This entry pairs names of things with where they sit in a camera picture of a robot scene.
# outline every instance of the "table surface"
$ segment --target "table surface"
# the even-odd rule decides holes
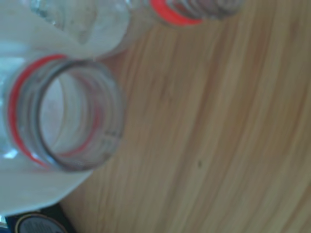
[[[311,233],[311,1],[246,0],[108,61],[124,141],[62,205],[79,233]]]

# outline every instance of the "bottle opening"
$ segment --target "bottle opening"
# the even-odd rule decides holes
[[[174,26],[200,24],[205,18],[222,19],[235,14],[243,0],[150,0],[160,18]]]
[[[123,131],[124,104],[105,67],[63,58],[27,77],[16,107],[9,107],[22,152],[66,171],[92,169],[111,157]]]

